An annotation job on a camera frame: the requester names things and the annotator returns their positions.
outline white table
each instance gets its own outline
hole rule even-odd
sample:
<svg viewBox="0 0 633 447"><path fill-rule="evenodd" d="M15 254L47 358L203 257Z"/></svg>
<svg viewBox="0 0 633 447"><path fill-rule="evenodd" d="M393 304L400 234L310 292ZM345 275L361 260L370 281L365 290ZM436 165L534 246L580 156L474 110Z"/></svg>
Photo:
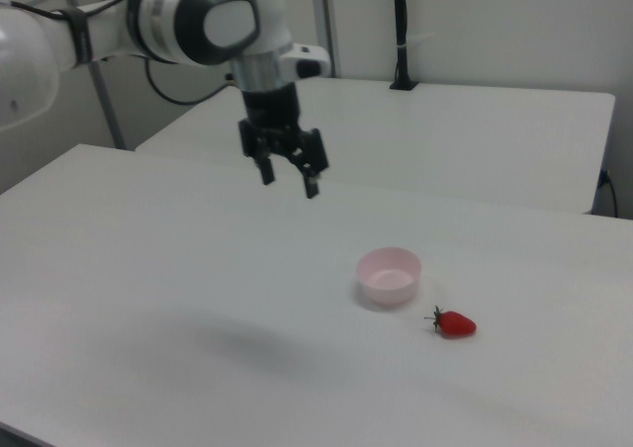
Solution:
<svg viewBox="0 0 633 447"><path fill-rule="evenodd" d="M591 210L613 112L597 93L376 81L299 83L302 125L321 129L338 181L551 211ZM199 105L136 151L252 168L236 89ZM295 173L275 162L277 173Z"/></svg>
<svg viewBox="0 0 633 447"><path fill-rule="evenodd" d="M0 197L0 422L57 447L630 446L633 224L80 146ZM366 251L422 259L376 312ZM424 315L470 315L446 340Z"/></svg>

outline strawberry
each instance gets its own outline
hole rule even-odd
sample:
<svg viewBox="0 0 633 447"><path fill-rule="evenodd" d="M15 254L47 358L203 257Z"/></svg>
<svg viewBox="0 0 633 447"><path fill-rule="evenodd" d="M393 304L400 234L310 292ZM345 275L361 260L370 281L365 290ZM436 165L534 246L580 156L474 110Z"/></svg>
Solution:
<svg viewBox="0 0 633 447"><path fill-rule="evenodd" d="M469 318L456 312L443 312L438 306L435 306L435 316L426 316L425 318L435 320L435 330L439 326L442 333L448 336L468 336L475 333L477 326Z"/></svg>

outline white wall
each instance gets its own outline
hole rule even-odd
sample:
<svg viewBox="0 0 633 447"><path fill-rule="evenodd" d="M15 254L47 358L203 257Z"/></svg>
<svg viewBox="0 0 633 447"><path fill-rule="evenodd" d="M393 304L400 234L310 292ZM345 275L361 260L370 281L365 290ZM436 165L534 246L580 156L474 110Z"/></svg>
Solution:
<svg viewBox="0 0 633 447"><path fill-rule="evenodd" d="M90 3L98 0L79 0ZM315 44L312 0L287 0L288 23L297 42ZM178 100L193 100L208 94L224 83L227 65L199 68L152 64L161 90ZM134 149L175 121L191 107L176 106L153 93L144 76L143 62L122 57L101 65L115 114L128 148Z"/></svg>
<svg viewBox="0 0 633 447"><path fill-rule="evenodd" d="M64 5L63 0L45 0L39 7ZM59 94L48 112L0 131L0 193L78 143L113 145L87 69L72 70L61 77Z"/></svg>
<svg viewBox="0 0 633 447"><path fill-rule="evenodd" d="M605 163L633 218L633 0L407 0L411 75L426 82L616 96ZM334 0L344 77L393 79L393 0ZM610 215L608 190L598 210Z"/></svg>

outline white robot link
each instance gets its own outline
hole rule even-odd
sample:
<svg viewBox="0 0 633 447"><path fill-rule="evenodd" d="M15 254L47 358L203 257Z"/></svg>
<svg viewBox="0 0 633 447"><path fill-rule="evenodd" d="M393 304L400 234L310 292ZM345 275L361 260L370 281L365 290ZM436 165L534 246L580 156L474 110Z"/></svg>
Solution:
<svg viewBox="0 0 633 447"><path fill-rule="evenodd" d="M0 129L52 104L59 74L117 55L216 65L228 61L246 116L239 123L244 154L264 184L274 181L271 153L304 176L309 198L327 168L318 130L302 131L295 81L330 72L327 52L297 45L284 20L284 0L104 0L43 11L2 1Z"/></svg>

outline pink bowl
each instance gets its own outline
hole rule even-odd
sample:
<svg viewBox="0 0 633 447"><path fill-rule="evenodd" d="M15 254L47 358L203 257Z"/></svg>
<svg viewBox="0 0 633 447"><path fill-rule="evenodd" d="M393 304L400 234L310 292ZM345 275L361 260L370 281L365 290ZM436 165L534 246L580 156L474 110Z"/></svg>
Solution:
<svg viewBox="0 0 633 447"><path fill-rule="evenodd" d="M422 264L411 251L383 247L362 257L356 275L363 292L379 306L397 306L410 300L419 286Z"/></svg>

